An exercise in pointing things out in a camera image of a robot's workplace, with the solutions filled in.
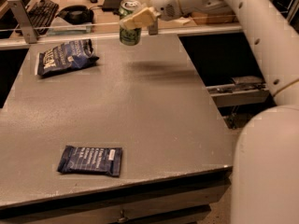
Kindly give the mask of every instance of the can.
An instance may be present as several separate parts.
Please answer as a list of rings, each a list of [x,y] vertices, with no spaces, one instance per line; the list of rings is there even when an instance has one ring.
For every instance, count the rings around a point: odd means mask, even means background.
[[[132,14],[141,4],[136,0],[122,0],[119,9],[120,19]],[[125,30],[120,27],[120,41],[127,46],[134,46],[139,43],[141,28]]]

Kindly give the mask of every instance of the keyboard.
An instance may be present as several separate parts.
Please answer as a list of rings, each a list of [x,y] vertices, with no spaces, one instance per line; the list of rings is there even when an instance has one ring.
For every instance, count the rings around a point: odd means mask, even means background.
[[[55,18],[59,5],[50,0],[40,0],[28,11],[28,17],[37,32],[44,35]],[[18,25],[16,33],[21,33]]]

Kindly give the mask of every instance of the packet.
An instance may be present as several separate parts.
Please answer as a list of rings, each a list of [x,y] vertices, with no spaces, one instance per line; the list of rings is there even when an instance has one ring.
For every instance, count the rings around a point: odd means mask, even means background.
[[[79,70],[94,64],[91,39],[64,42],[58,47],[37,54],[36,75],[45,76],[67,70]]]
[[[57,171],[65,173],[98,173],[119,176],[121,147],[66,146]]]

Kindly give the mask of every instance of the white label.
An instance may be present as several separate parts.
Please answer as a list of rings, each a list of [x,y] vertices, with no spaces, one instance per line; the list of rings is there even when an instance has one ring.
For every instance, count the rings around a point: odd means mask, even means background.
[[[68,57],[67,57],[67,60],[68,60],[69,62],[73,62],[73,61],[74,61],[74,58],[73,58],[72,56],[68,56]]]
[[[109,160],[114,161],[115,149],[111,149],[109,153]]]

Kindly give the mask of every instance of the gray table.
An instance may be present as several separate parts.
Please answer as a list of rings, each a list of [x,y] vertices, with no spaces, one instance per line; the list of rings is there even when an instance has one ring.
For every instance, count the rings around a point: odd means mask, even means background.
[[[0,210],[232,167],[235,136],[177,35],[93,40],[96,66],[41,79],[32,45],[0,111]],[[61,175],[65,145],[122,147],[121,176]]]

